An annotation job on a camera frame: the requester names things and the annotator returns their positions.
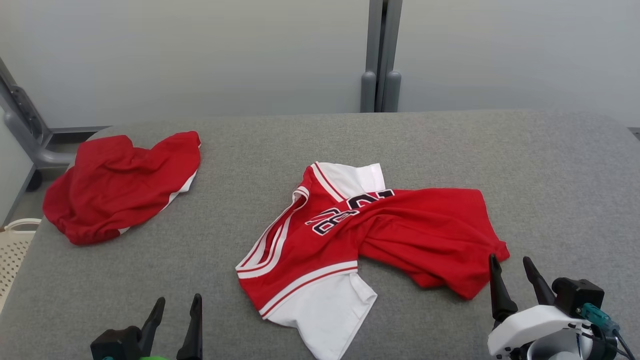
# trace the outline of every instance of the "black cable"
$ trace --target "black cable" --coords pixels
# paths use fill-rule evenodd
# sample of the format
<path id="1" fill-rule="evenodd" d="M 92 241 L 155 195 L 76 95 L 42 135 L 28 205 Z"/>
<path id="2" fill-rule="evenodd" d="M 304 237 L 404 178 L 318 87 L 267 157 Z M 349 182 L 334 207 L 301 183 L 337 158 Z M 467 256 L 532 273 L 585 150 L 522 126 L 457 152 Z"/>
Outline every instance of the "black cable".
<path id="1" fill-rule="evenodd" d="M 620 335 L 620 331 L 614 329 L 612 332 L 618 338 L 618 341 L 620 341 L 620 345 L 622 345 L 622 347 L 625 348 L 625 351 L 628 354 L 627 357 L 629 358 L 629 360 L 636 360 L 636 357 L 634 357 L 633 353 L 631 353 L 631 350 L 627 346 L 627 343 L 625 343 L 625 340 L 622 338 L 622 335 Z"/>
<path id="2" fill-rule="evenodd" d="M 631 358 L 631 357 L 629 357 L 629 355 L 628 355 L 626 352 L 624 352 L 624 351 L 622 351 L 622 350 L 618 349 L 618 347 L 615 347 L 615 346 L 611 345 L 610 343 L 608 343 L 608 342 L 604 341 L 603 339 L 598 339 L 598 338 L 596 338 L 595 336 L 593 336 L 593 335 L 591 335 L 591 334 L 587 334 L 586 332 L 583 332 L 583 333 L 582 333 L 582 336 L 584 336 L 585 338 L 589 338 L 589 339 L 591 339 L 591 340 L 593 340 L 593 341 L 597 341 L 597 342 L 599 342 L 599 343 L 604 344 L 606 347 L 609 347 L 609 348 L 611 348 L 611 349 L 615 350 L 617 353 L 619 353 L 620 355 L 622 355 L 622 356 L 626 357 L 626 358 L 627 358 L 627 359 L 629 359 L 629 360 L 636 360 L 635 358 Z"/>

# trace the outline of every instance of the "red and white jersey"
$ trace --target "red and white jersey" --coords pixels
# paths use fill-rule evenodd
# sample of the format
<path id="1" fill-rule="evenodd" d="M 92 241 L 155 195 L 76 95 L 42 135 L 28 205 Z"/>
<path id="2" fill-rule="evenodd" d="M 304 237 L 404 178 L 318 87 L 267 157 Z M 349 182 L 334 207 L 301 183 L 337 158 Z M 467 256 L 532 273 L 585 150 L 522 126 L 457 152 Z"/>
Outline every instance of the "red and white jersey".
<path id="1" fill-rule="evenodd" d="M 339 359 L 377 297 L 359 255 L 471 299 L 491 253 L 509 257 L 479 190 L 388 190 L 378 164 L 314 163 L 236 271 L 264 319 L 297 327 L 317 358 Z"/>

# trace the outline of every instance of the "gray metal frame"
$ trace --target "gray metal frame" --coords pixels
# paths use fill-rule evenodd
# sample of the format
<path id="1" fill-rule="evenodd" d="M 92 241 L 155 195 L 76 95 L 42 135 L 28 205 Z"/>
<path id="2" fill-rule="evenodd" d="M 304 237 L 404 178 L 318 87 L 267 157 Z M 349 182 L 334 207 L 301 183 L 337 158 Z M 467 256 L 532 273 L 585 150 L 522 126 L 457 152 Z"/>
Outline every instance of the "gray metal frame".
<path id="1" fill-rule="evenodd" d="M 384 0 L 369 1 L 369 30 L 367 34 L 367 62 L 362 74 L 360 112 L 372 113 L 376 104 L 376 83 L 378 80 L 378 51 L 380 50 L 380 28 Z"/>
<path id="2" fill-rule="evenodd" d="M 402 0 L 388 0 L 384 38 L 380 52 L 380 78 L 376 92 L 376 112 L 397 112 L 402 75 L 394 71 Z"/>
<path id="3" fill-rule="evenodd" d="M 36 168 L 66 167 L 74 154 L 46 149 L 51 139 L 47 127 L 26 91 L 19 87 L 0 59 L 0 106 L 5 110 L 4 123 Z"/>

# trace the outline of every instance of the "striped trim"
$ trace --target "striped trim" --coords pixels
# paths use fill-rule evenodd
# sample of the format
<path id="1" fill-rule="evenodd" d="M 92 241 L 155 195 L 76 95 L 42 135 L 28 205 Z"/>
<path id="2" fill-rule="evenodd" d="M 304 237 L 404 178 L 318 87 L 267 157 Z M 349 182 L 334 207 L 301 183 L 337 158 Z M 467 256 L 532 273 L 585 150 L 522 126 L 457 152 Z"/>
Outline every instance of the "striped trim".
<path id="1" fill-rule="evenodd" d="M 326 192 L 328 192 L 329 195 L 331 195 L 337 202 L 342 202 L 347 199 L 347 197 L 338 192 L 338 190 L 336 190 L 336 188 L 331 185 L 327 177 L 324 176 L 322 170 L 320 169 L 320 164 L 317 161 L 313 163 L 313 165 L 311 165 L 311 168 L 314 170 L 314 175 L 316 176 L 316 179 L 318 180 L 320 185 L 322 185 Z"/>
<path id="2" fill-rule="evenodd" d="M 295 189 L 295 191 L 293 191 L 291 205 L 289 205 L 282 212 L 282 214 L 280 214 L 280 216 L 274 222 L 272 222 L 271 225 L 269 225 L 269 227 L 267 227 L 267 229 L 262 233 L 262 236 L 258 239 L 255 245 L 252 247 L 251 251 L 249 251 L 249 254 L 247 254 L 247 256 L 244 259 L 242 259 L 242 261 L 240 261 L 240 263 L 236 266 L 236 271 L 238 271 L 239 273 L 242 272 L 244 274 L 248 274 L 248 272 L 252 270 L 260 270 L 261 268 L 264 268 L 269 264 L 271 260 L 275 260 L 276 262 L 278 261 L 278 259 L 280 258 L 280 253 L 278 251 L 278 248 L 280 250 L 282 249 L 282 244 L 280 243 L 279 240 L 282 240 L 282 242 L 284 242 L 291 216 L 287 218 L 283 226 L 280 226 L 278 228 L 278 232 L 273 237 L 273 241 L 271 242 L 271 248 L 269 249 L 269 257 L 267 258 L 267 260 L 263 261 L 262 263 L 259 263 L 260 259 L 262 258 L 262 255 L 264 254 L 264 251 L 266 250 L 265 248 L 266 248 L 266 242 L 267 242 L 267 235 L 269 234 L 273 226 L 278 221 L 280 221 L 280 219 L 291 209 L 291 207 L 296 203 L 296 201 L 298 201 L 300 197 L 304 197 L 305 201 L 300 207 L 295 209 L 294 212 L 302 208 L 309 199 L 309 190 L 304 186 L 300 186 L 297 189 Z"/>
<path id="3" fill-rule="evenodd" d="M 259 313 L 262 315 L 263 319 L 267 319 L 272 311 L 284 304 L 289 297 L 305 286 L 327 277 L 349 274 L 351 272 L 358 272 L 358 261 L 347 261 L 345 263 L 326 266 L 310 272 L 307 275 L 299 277 L 297 280 L 287 285 L 286 288 L 282 289 L 282 291 L 277 293 L 276 296 L 269 300 L 269 302 L 260 309 Z"/>

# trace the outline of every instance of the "white laundry basket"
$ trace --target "white laundry basket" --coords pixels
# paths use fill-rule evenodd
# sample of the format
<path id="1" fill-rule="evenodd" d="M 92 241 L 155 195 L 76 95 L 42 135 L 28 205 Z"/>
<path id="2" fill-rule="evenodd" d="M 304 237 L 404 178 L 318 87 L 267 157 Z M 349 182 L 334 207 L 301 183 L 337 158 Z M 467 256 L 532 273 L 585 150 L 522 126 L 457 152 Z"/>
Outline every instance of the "white laundry basket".
<path id="1" fill-rule="evenodd" d="M 40 219 L 23 218 L 0 228 L 0 312 L 36 233 L 35 230 L 18 230 L 18 227 L 39 224 Z"/>

